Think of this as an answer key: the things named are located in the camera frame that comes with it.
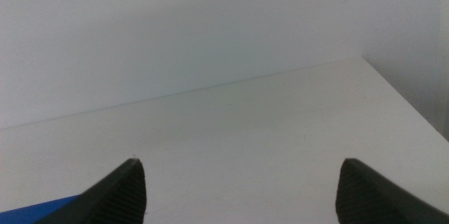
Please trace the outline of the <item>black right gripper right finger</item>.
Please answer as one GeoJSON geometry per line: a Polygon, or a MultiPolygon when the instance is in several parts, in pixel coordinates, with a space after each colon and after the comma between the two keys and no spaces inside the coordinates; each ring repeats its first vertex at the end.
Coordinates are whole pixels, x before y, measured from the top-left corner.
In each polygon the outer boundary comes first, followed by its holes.
{"type": "Polygon", "coordinates": [[[340,223],[448,224],[448,214],[355,158],[340,168],[335,210],[340,223]]]}

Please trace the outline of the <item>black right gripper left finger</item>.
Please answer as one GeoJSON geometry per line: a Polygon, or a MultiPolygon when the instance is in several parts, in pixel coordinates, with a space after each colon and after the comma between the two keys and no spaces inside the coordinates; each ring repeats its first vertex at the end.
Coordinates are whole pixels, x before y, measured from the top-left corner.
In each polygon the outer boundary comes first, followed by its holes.
{"type": "Polygon", "coordinates": [[[142,224],[146,207],[143,165],[139,159],[128,159],[70,203],[37,222],[142,224]]]}

